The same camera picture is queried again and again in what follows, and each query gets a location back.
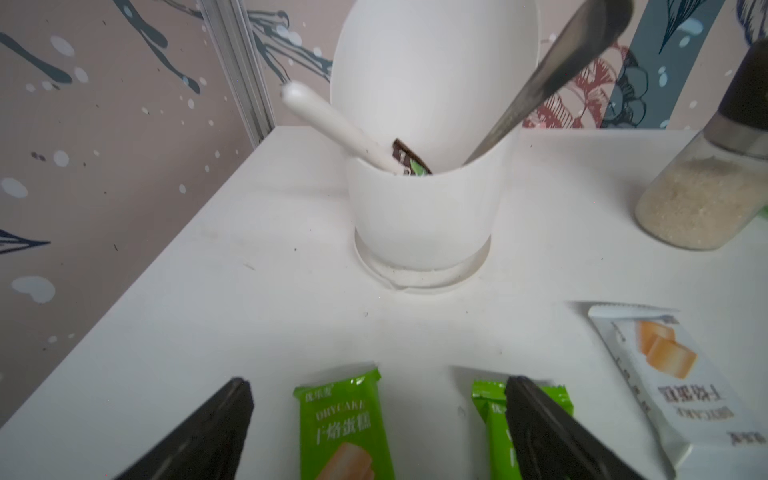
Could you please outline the white cookie packet front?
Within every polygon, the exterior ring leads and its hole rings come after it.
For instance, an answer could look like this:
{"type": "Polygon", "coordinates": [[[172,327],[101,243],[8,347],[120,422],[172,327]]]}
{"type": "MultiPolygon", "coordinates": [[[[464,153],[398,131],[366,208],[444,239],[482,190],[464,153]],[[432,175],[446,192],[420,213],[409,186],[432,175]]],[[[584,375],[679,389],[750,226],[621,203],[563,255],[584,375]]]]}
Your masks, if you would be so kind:
{"type": "Polygon", "coordinates": [[[766,478],[766,429],[672,310],[595,304],[588,317],[677,478],[766,478]]]}

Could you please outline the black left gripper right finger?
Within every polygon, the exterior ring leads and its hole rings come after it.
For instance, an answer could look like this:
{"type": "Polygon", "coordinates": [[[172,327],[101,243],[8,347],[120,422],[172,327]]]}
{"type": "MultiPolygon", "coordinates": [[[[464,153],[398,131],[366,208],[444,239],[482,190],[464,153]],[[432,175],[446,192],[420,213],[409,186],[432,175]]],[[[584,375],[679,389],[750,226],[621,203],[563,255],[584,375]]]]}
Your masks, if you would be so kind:
{"type": "Polygon", "coordinates": [[[643,478],[531,379],[509,377],[505,397],[507,424],[524,479],[643,478]]]}

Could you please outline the green cookie packet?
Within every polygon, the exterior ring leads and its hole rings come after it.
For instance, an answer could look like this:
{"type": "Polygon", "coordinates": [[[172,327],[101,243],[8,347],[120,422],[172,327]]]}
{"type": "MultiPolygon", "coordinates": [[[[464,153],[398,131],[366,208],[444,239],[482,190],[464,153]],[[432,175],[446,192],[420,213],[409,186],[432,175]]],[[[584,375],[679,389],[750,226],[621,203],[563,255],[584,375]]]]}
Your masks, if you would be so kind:
{"type": "Polygon", "coordinates": [[[302,479],[393,479],[376,364],[324,371],[296,387],[302,479]]]}
{"type": "Polygon", "coordinates": [[[471,397],[486,427],[490,478],[521,480],[522,475],[506,419],[505,389],[506,384],[500,381],[475,380],[471,397]]]}

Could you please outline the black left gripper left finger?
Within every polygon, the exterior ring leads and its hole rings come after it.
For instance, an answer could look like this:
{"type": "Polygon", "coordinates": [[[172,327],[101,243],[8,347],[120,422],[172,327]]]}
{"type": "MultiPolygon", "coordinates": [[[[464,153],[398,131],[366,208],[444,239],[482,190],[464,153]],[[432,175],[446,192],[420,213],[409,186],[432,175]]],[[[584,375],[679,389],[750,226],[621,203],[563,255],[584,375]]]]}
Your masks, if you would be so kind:
{"type": "Polygon", "coordinates": [[[250,383],[233,378],[121,479],[233,479],[254,410],[250,383]]]}

